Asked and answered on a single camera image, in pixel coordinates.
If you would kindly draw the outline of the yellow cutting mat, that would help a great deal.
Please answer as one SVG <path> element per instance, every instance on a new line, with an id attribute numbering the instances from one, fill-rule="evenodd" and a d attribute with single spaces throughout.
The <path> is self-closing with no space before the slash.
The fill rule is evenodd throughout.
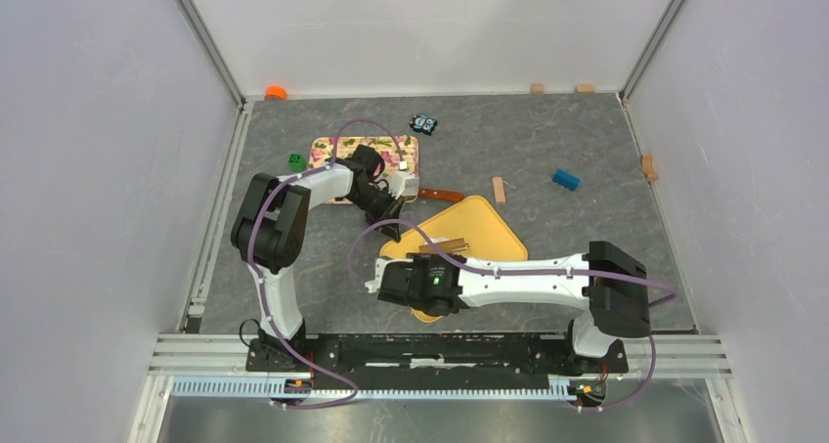
<path id="1" fill-rule="evenodd" d="M 526 246 L 490 203 L 470 196 L 418 224 L 433 241 L 464 239 L 466 257 L 498 261 L 528 259 Z"/>

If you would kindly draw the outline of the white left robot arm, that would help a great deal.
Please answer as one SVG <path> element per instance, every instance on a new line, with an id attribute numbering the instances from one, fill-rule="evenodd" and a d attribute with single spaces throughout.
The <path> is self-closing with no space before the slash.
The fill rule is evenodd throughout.
<path id="1" fill-rule="evenodd" d="M 418 187 L 408 164 L 385 177 L 384 159 L 360 145 L 349 156 L 331 157 L 319 167 L 276 177 L 254 175 L 233 225 L 231 242 L 247 264 L 260 301 L 258 339 L 284 372 L 299 370 L 307 359 L 305 321 L 296 299 L 293 265 L 305 240 L 310 211 L 345 199 L 361 209 L 368 224 L 393 241 L 406 198 Z"/>

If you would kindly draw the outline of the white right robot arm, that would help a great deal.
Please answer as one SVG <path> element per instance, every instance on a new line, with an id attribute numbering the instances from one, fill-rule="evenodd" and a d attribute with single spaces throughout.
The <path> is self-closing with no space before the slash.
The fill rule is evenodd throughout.
<path id="1" fill-rule="evenodd" d="M 459 254 L 379 257 L 365 288 L 385 301 L 446 317 L 501 303 L 566 306 L 579 311 L 564 347 L 578 373 L 598 366 L 610 345 L 651 334 L 643 264 L 609 242 L 565 257 L 496 261 Z"/>

